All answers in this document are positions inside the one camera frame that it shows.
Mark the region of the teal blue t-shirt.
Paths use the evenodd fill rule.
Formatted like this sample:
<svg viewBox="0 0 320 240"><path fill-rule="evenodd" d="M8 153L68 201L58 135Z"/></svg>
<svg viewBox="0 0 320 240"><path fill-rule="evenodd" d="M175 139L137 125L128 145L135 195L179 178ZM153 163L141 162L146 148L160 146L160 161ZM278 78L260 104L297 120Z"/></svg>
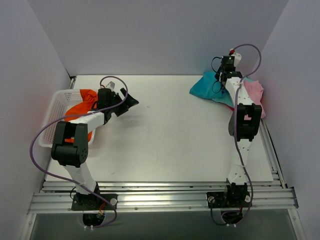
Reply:
<svg viewBox="0 0 320 240"><path fill-rule="evenodd" d="M229 95L227 90L221 89L220 82L215 79L215 74L213 71L204 72L198 82L191 87L189 93L195 97L212 101L223 95Z"/></svg>

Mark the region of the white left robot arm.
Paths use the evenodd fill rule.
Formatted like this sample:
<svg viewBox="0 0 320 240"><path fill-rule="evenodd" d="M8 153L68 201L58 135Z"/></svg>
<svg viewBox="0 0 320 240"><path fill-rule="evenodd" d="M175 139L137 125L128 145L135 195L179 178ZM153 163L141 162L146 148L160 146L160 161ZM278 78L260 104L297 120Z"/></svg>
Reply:
<svg viewBox="0 0 320 240"><path fill-rule="evenodd" d="M51 157L77 182L76 194L83 197L83 204L90 210L97 209L101 203L98 184L86 163L92 134L112 114L119 117L139 104L124 88L120 92L124 99L110 88L80 90L82 102L72 107L66 113L66 120L59 121L55 127Z"/></svg>

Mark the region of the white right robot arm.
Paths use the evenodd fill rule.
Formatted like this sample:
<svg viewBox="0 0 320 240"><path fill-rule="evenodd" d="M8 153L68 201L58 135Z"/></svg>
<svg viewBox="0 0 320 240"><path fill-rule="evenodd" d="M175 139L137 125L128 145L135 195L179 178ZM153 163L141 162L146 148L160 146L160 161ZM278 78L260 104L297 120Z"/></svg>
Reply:
<svg viewBox="0 0 320 240"><path fill-rule="evenodd" d="M223 90L229 93L234 110L231 115L228 132L234 138L235 153L227 181L227 190L222 193L223 203L234 206L240 200L250 199L248 184L251 182L247 175L247 162L251 144L258 133L262 115L262 107L255 104L249 96L243 75L236 71L241 55L231 52L221 57L220 67L215 74Z"/></svg>

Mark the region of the orange t-shirt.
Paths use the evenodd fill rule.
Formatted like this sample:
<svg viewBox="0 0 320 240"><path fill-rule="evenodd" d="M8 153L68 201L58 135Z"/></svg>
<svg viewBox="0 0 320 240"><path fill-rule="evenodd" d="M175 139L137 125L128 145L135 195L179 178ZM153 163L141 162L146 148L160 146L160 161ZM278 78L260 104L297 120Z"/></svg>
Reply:
<svg viewBox="0 0 320 240"><path fill-rule="evenodd" d="M65 121L72 121L77 119L78 117L70 117L71 115L81 115L86 114L87 112L91 111L97 106L98 101L98 94L96 91L92 89L80 89L79 90L82 102L76 104L75 106L71 107L66 113Z"/></svg>

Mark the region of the mint green folded t-shirt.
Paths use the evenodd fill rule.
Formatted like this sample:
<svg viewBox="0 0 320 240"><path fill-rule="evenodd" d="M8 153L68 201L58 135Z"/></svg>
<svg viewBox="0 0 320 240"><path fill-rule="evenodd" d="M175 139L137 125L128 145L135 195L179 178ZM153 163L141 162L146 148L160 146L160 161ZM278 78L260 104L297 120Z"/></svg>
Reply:
<svg viewBox="0 0 320 240"><path fill-rule="evenodd" d="M222 97L218 97L214 99L215 102L225 104L231 108L234 107L234 103L229 95L223 95Z"/></svg>

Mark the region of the pink folded t-shirt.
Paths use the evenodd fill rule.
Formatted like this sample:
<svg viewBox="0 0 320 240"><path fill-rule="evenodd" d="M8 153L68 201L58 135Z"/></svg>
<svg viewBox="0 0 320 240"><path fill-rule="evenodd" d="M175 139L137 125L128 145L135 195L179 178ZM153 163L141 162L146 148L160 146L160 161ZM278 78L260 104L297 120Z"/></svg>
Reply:
<svg viewBox="0 0 320 240"><path fill-rule="evenodd" d="M235 97L236 97L236 91L239 88L239 85L241 85L241 90L238 93L240 99L247 99L248 97L252 100L252 102L256 105L260 105L262 108L262 113L261 113L261 119L263 119L266 116L266 113L264 111L264 108L261 104L261 99L263 96L263 87L262 85L259 83L259 81L253 81L250 78L244 78L244 80L240 83L240 78L238 77L233 77L231 79L229 79L226 83L226 88L229 92L231 101L232 101L232 105L231 107L234 109L235 108ZM248 97L246 97L244 95L244 90L246 90Z"/></svg>

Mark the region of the white plastic basket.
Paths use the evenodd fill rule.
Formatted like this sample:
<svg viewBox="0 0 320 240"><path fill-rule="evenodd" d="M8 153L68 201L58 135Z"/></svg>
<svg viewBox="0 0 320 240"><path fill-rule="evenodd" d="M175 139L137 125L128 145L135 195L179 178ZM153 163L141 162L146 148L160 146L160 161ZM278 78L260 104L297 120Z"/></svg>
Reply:
<svg viewBox="0 0 320 240"><path fill-rule="evenodd" d="M93 100L98 99L97 96L97 89L66 89L57 91L51 99L43 125L45 126L64 116L69 109L81 104L85 99L93 103ZM38 143L41 147L52 147L56 125L56 123L52 124L40 134Z"/></svg>

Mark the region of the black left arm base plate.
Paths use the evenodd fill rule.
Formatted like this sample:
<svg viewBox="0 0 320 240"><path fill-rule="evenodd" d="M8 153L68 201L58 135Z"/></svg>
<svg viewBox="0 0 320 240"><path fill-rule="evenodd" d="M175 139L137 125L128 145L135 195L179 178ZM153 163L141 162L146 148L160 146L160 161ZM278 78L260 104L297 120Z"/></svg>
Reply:
<svg viewBox="0 0 320 240"><path fill-rule="evenodd" d="M80 194L76 193L73 196L71 210L72 211L98 211L98 210L112 210L112 207L117 208L118 195L109 193L101 194L101 197L107 200L105 201L92 194Z"/></svg>

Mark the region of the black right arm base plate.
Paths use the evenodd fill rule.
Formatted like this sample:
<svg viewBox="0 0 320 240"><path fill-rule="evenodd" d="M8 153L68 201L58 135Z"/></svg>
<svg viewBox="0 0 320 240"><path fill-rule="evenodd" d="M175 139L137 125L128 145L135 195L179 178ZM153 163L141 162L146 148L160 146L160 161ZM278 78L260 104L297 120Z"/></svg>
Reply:
<svg viewBox="0 0 320 240"><path fill-rule="evenodd" d="M251 196L249 192L244 194L229 193L222 191L207 192L207 205L209 208L247 208L251 202Z"/></svg>

